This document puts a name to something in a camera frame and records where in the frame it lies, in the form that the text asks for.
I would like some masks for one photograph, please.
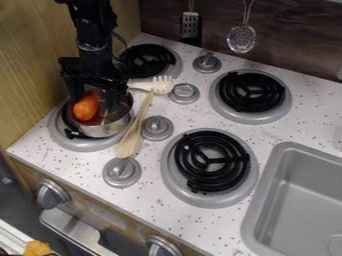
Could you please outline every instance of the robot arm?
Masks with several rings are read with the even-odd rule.
[[[126,75],[112,61],[113,29],[117,15],[109,0],[55,0],[66,4],[77,33],[79,57],[61,57],[63,77],[72,102],[84,96],[84,85],[106,91],[109,111],[115,109],[121,95],[126,94]]]

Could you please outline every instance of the oven handle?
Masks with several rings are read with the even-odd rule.
[[[91,255],[119,256],[99,244],[99,230],[58,208],[42,211],[39,220],[44,226]]]

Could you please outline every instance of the orange object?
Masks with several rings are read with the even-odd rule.
[[[50,253],[52,250],[48,244],[35,240],[27,243],[24,256],[43,256]]]
[[[79,121],[92,119],[99,108],[99,96],[95,91],[89,91],[80,101],[74,104],[72,112]]]

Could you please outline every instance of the white utensil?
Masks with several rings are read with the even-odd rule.
[[[244,12],[242,25],[233,27],[227,35],[229,48],[237,53],[246,53],[252,50],[256,43],[256,32],[248,25],[251,8],[255,0],[252,0],[247,8],[246,0],[243,0]]]
[[[168,94],[175,86],[172,76],[153,77],[152,82],[128,82],[128,87],[138,89],[155,94]]]
[[[153,97],[154,97],[153,92],[150,92],[149,95],[146,97],[145,101],[143,102],[140,108],[137,118],[134,120],[131,127],[128,129],[126,134],[121,139],[117,147],[116,157],[126,158],[134,153],[138,145],[139,139],[140,139],[140,131],[142,127],[142,122],[153,100]]]

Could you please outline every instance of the speckled countertop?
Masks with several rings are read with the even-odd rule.
[[[341,155],[341,84],[220,53],[215,55],[222,61],[222,69],[203,75],[192,68],[192,61],[203,54],[203,49],[147,34],[141,34],[133,42],[138,43],[163,44],[178,52],[184,69],[176,82],[191,82],[201,92],[200,99],[187,106],[177,105],[167,96],[155,97],[148,116],[162,114],[171,119],[175,125],[174,136],[193,128],[212,127],[229,131],[243,139],[255,152],[260,173],[274,145],[282,141],[294,141]],[[219,75],[241,68],[269,72],[282,79],[293,97],[290,112],[274,123],[257,126],[234,123],[218,115],[209,104],[209,87]],[[135,110],[139,109],[145,95],[134,92]],[[119,190],[109,187],[102,179],[102,168],[115,157],[115,147],[95,153],[63,149],[49,136],[48,117],[16,141],[8,149],[9,154],[208,255],[254,255],[240,237],[240,225],[251,196],[232,207],[210,210],[185,204],[167,190],[158,166],[162,150],[172,137],[163,142],[144,141],[143,149],[135,157],[143,168],[140,181]]]

